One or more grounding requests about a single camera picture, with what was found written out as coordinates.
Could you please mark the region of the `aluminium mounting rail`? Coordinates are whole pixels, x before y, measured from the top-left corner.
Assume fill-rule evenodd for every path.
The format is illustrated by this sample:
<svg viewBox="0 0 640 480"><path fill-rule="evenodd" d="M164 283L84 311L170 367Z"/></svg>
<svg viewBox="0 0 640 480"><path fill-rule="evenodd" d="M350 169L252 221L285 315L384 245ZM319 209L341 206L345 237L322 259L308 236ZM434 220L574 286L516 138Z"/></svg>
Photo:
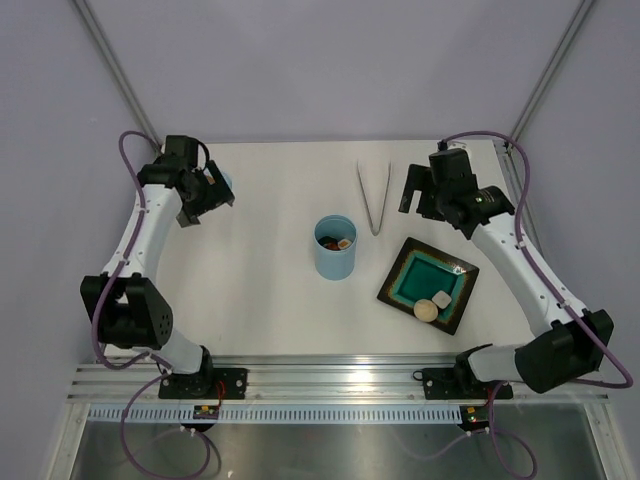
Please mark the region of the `aluminium mounting rail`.
<svg viewBox="0 0 640 480"><path fill-rule="evenodd" d="M452 354L216 356L216 367L248 370L246 405L420 404L422 385L413 373L449 367ZM97 363L77 366L66 401L124 403L158 376L150 361L113 371Z"/></svg>

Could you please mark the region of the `left aluminium frame post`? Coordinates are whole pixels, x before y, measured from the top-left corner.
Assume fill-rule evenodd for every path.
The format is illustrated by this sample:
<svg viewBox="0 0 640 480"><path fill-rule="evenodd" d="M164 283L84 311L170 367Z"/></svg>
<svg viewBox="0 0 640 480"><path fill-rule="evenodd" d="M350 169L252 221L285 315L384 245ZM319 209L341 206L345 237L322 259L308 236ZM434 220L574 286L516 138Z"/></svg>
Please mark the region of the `left aluminium frame post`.
<svg viewBox="0 0 640 480"><path fill-rule="evenodd" d="M87 0L70 0L69 4L86 31L94 50L103 63L136 126L156 143L159 143L161 141L160 136L140 102L91 2Z"/></svg>

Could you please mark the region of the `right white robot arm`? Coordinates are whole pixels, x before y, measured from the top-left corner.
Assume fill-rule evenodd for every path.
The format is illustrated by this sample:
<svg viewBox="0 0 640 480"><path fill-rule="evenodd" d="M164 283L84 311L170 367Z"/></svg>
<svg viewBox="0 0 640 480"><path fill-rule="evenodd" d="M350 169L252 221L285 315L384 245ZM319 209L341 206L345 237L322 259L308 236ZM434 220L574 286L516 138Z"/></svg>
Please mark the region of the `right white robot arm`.
<svg viewBox="0 0 640 480"><path fill-rule="evenodd" d="M408 168L399 210L460 231L494 265L518 301L533 339L522 345L482 345L457 355L456 389L476 396L489 383L522 382L546 393L601 366L613 333L604 310L591 311L571 294L516 225L516 210L497 186L481 188L465 150L430 155Z"/></svg>

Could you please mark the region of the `blue cylindrical lunch container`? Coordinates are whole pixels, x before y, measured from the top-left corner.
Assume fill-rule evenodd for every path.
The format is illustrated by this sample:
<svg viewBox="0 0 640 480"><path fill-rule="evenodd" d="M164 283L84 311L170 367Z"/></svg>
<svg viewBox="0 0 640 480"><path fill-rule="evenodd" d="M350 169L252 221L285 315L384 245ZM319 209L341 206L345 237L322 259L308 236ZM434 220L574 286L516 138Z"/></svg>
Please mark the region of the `blue cylindrical lunch container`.
<svg viewBox="0 0 640 480"><path fill-rule="evenodd" d="M332 251L323 245L349 239L352 244L345 250ZM339 281L346 279L355 267L358 231L355 224L342 215L328 215L321 218L313 231L314 261L317 272L325 279Z"/></svg>

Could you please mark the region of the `black square teal plate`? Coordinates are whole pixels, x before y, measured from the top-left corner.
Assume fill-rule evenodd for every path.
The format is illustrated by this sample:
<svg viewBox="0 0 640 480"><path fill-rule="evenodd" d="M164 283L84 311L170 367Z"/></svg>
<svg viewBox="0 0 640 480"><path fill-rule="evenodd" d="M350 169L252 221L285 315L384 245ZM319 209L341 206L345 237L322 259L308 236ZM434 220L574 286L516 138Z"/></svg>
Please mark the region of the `black square teal plate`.
<svg viewBox="0 0 640 480"><path fill-rule="evenodd" d="M439 292L451 301L438 308L431 325L454 335L462 320L480 269L429 244L408 237L377 295L377 299L409 316L419 300L431 300Z"/></svg>

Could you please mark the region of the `steamed bun lower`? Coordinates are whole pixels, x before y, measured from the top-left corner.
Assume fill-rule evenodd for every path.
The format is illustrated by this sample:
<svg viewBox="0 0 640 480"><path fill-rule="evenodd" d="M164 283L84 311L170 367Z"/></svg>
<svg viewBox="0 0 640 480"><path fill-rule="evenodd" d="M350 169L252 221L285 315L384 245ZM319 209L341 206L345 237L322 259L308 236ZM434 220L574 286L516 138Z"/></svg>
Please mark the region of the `steamed bun lower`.
<svg viewBox="0 0 640 480"><path fill-rule="evenodd" d="M439 310L433 301L420 299L414 304L413 313L421 322L432 323L437 319Z"/></svg>

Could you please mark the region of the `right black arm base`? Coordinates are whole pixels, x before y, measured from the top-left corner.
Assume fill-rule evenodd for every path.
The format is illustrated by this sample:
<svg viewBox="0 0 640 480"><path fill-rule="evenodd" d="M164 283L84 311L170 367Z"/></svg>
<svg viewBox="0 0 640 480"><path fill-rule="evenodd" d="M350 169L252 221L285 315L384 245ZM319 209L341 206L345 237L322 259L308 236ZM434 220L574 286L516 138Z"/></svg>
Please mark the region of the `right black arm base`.
<svg viewBox="0 0 640 480"><path fill-rule="evenodd" d="M426 400L488 401L496 383L477 382L458 377L453 367L427 367L414 370L414 381L422 385Z"/></svg>

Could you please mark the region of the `white rice roll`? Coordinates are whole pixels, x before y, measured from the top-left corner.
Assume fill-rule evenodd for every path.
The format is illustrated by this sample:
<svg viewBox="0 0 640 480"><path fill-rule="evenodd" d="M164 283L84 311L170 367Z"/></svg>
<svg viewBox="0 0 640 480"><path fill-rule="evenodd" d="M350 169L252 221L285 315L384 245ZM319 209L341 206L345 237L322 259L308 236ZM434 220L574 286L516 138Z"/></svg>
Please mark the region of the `white rice roll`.
<svg viewBox="0 0 640 480"><path fill-rule="evenodd" d="M443 290L438 291L431 301L441 310L445 310L452 302L451 296Z"/></svg>

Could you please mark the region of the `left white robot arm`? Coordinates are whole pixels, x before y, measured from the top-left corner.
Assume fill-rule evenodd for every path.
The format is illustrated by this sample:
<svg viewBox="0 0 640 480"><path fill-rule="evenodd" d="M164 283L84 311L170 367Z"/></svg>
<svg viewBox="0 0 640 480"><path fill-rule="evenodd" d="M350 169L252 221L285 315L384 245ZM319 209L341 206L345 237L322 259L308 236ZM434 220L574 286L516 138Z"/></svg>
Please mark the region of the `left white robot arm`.
<svg viewBox="0 0 640 480"><path fill-rule="evenodd" d="M122 238L102 272L80 285L92 347L110 370L151 359L165 390L206 397L219 383L211 354L177 330L155 278L172 224L196 226L235 196L205 144L186 135L167 136L153 162L129 173L136 199Z"/></svg>

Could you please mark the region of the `blue container lid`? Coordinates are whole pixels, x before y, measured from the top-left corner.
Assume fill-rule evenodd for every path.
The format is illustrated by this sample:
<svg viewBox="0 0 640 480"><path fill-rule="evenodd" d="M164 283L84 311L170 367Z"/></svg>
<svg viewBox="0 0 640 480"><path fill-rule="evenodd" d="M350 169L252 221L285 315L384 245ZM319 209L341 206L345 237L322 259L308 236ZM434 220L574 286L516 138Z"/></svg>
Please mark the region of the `blue container lid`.
<svg viewBox="0 0 640 480"><path fill-rule="evenodd" d="M226 189L229 192L233 192L231 177L226 172L221 171L221 178L224 181L224 184L226 185Z"/></svg>

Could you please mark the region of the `aluminium frame post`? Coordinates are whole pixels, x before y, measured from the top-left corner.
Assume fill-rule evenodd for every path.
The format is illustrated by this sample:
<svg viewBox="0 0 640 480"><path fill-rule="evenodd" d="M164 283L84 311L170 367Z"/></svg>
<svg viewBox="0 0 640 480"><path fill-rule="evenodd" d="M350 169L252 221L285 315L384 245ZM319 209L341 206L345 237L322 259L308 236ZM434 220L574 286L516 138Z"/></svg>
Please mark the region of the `aluminium frame post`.
<svg viewBox="0 0 640 480"><path fill-rule="evenodd" d="M597 0L578 2L511 129L511 137L514 140L522 139L597 5Z"/></svg>
<svg viewBox="0 0 640 480"><path fill-rule="evenodd" d="M159 143L161 141L160 136L140 102L91 2L87 0L70 0L69 4L86 31L94 50L103 63L136 126L156 143Z"/></svg>

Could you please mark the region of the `right aluminium frame post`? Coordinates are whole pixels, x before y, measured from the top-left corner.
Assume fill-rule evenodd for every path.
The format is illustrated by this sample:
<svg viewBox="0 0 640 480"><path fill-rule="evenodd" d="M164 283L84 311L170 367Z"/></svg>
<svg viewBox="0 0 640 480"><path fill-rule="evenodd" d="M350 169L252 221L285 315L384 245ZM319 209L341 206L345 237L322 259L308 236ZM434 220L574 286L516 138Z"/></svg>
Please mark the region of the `right aluminium frame post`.
<svg viewBox="0 0 640 480"><path fill-rule="evenodd" d="M511 137L514 140L522 139L597 5L597 0L578 2L511 129Z"/></svg>

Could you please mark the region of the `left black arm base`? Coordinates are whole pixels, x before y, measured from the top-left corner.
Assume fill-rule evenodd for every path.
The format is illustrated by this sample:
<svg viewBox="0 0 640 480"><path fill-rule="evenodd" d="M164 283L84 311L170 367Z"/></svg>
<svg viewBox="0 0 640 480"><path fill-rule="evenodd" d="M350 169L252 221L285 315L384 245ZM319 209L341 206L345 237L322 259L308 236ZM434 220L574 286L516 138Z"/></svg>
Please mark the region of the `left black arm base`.
<svg viewBox="0 0 640 480"><path fill-rule="evenodd" d="M245 368L213 368L208 373L172 374L161 381L163 400L242 400L249 371Z"/></svg>

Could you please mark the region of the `metal tongs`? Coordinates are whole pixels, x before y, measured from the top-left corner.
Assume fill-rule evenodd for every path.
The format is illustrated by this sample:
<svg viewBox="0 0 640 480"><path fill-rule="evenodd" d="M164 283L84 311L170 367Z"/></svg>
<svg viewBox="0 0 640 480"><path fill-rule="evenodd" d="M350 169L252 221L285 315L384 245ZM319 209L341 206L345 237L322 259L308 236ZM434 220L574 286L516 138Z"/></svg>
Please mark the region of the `metal tongs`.
<svg viewBox="0 0 640 480"><path fill-rule="evenodd" d="M359 159L356 162L357 185L373 237L380 235L384 225L391 177L392 166L389 160Z"/></svg>

